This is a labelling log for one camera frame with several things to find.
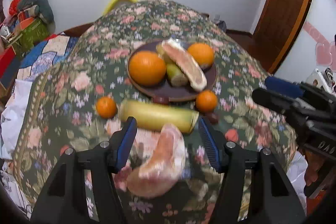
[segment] red bag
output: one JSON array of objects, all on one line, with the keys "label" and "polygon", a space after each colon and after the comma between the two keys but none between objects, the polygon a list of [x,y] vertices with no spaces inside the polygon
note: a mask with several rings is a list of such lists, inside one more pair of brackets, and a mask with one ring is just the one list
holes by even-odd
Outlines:
[{"label": "red bag", "polygon": [[9,6],[9,14],[11,16],[17,14],[17,10],[16,10],[16,7],[18,5],[18,3],[20,2],[20,0],[13,0],[11,3],[10,3],[10,6]]}]

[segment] floral tablecloth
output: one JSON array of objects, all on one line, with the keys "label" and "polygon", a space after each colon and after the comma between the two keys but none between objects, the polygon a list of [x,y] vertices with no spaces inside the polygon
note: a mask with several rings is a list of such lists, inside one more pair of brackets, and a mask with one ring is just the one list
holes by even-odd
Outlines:
[{"label": "floral tablecloth", "polygon": [[[118,105],[125,98],[150,100],[127,77],[128,57],[140,45],[172,35],[206,42],[215,51],[218,78],[213,91],[220,118],[216,128],[243,148],[270,147],[287,170],[296,150],[294,131],[282,116],[251,99],[252,90],[263,86],[267,77],[259,63],[195,10],[173,1],[142,1],[98,19],[80,37],[67,60],[34,81],[13,157],[15,178],[32,206],[66,148],[93,148],[121,128],[117,116],[105,120],[97,115],[99,97],[113,96]],[[194,102],[179,105],[193,108]],[[151,155],[158,137],[156,132],[138,129],[126,166],[114,175],[129,223],[208,223],[223,177],[210,167],[197,126],[184,136],[185,169],[170,191],[154,199],[128,191],[127,176]],[[250,182],[247,172],[240,218],[247,214]],[[90,172],[85,184],[89,215],[97,219]]]}]

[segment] yellow-green cylinder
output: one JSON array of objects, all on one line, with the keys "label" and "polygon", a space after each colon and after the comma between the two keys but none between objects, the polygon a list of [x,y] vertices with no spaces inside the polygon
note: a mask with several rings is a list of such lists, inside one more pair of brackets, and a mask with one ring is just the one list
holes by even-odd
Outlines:
[{"label": "yellow-green cylinder", "polygon": [[164,124],[172,123],[182,133],[191,133],[199,112],[179,107],[124,100],[118,110],[118,116],[122,122],[132,116],[136,119],[138,127],[147,130],[161,131]]}]

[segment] brown plate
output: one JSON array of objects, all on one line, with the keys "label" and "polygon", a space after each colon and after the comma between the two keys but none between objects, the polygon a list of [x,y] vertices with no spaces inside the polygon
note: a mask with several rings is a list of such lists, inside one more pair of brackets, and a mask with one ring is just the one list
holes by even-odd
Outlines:
[{"label": "brown plate", "polygon": [[[140,51],[151,51],[151,52],[157,52],[156,51],[156,45],[161,43],[162,41],[158,42],[150,42],[144,45],[141,45],[139,48],[137,48],[134,52],[131,53],[131,56],[128,59],[128,62],[131,60],[132,56]],[[179,42],[182,47],[187,49],[190,44],[187,42]],[[216,66],[213,63],[212,66],[206,70],[203,71],[205,74],[205,77],[207,79],[207,86],[205,89],[211,89],[213,85],[216,82],[217,77],[217,70]],[[129,74],[128,71],[128,63],[127,63],[127,73],[128,76],[132,82],[132,84],[142,93],[149,97],[168,97],[170,102],[185,102],[185,101],[191,101],[196,98],[196,96],[199,94],[199,92],[195,91],[190,85],[181,86],[181,87],[174,87],[172,86],[167,77],[165,77],[159,84],[151,87],[142,86],[137,84],[132,77]]]}]

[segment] orange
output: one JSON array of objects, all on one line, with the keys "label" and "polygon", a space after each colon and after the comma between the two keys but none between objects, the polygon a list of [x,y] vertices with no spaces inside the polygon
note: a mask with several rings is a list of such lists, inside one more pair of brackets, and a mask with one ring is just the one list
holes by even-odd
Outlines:
[{"label": "orange", "polygon": [[204,43],[192,44],[187,51],[202,69],[210,67],[215,58],[213,49]]},{"label": "orange", "polygon": [[117,112],[117,104],[110,97],[100,97],[96,103],[96,110],[102,118],[112,118]]},{"label": "orange", "polygon": [[132,56],[128,72],[139,85],[153,86],[165,77],[166,63],[155,52],[141,51]]},{"label": "orange", "polygon": [[216,105],[217,97],[210,90],[202,91],[196,97],[196,107],[200,112],[212,112],[215,109]]}]

